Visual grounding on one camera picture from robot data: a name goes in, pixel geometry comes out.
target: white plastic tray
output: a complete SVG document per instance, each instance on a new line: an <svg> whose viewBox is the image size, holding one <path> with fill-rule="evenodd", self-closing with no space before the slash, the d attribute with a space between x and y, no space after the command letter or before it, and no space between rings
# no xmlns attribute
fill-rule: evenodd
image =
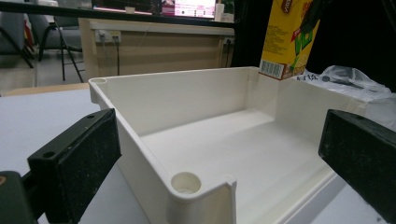
<svg viewBox="0 0 396 224"><path fill-rule="evenodd" d="M318 156L328 108L364 104L254 67L90 80L116 108L119 166L153 224L286 223L335 173Z"/></svg>

